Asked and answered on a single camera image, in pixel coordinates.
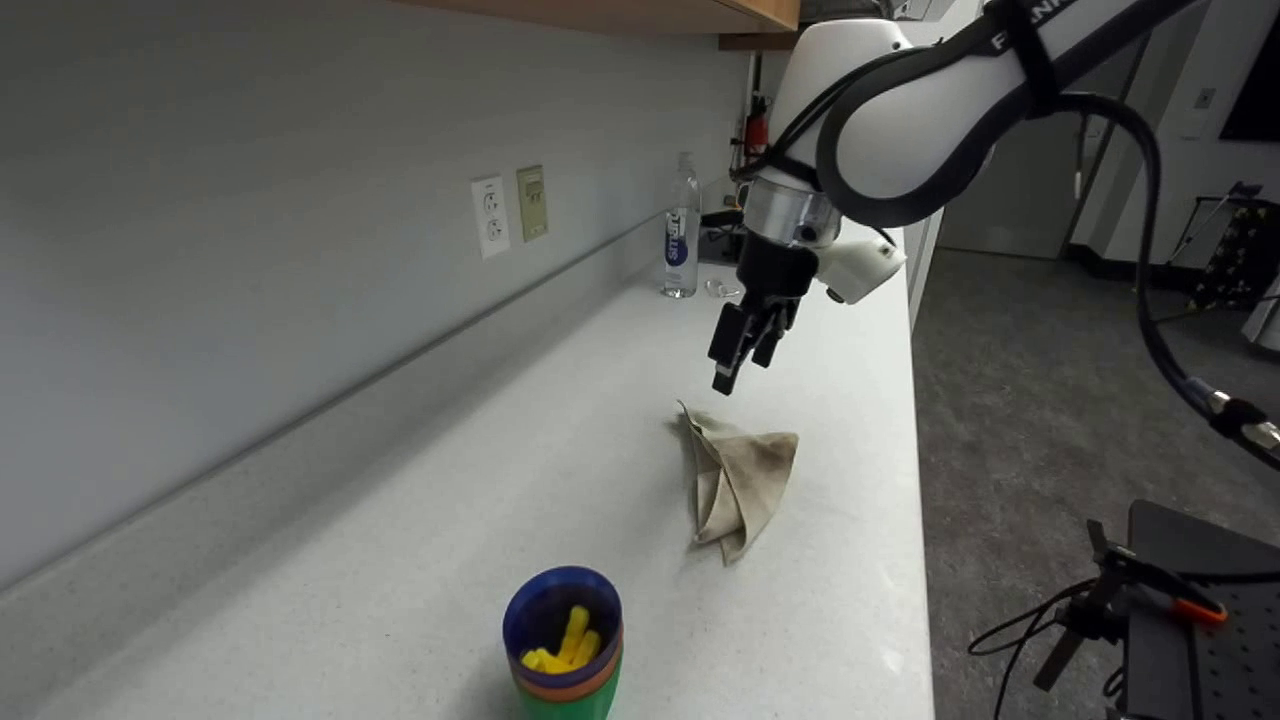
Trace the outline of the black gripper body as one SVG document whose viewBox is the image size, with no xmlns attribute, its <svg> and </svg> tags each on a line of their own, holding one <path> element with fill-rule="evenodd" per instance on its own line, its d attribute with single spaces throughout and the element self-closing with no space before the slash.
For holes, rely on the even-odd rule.
<svg viewBox="0 0 1280 720">
<path fill-rule="evenodd" d="M 784 248 L 753 235 L 741 255 L 743 309 L 771 316 L 775 334 L 788 334 L 819 260 L 808 248 Z"/>
</svg>

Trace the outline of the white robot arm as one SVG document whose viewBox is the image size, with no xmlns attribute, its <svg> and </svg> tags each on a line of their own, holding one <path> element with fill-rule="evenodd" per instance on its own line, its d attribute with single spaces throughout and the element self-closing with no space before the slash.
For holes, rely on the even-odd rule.
<svg viewBox="0 0 1280 720">
<path fill-rule="evenodd" d="M 775 91 L 778 134 L 734 171 L 743 298 L 709 341 L 712 389 L 728 397 L 743 364 L 771 364 L 811 283 L 841 305 L 886 283 L 907 260 L 893 230 L 957 200 L 1018 122 L 1131 122 L 1073 86 L 1186 5 L 983 0 L 932 44 L 876 18 L 808 26 Z"/>
</svg>

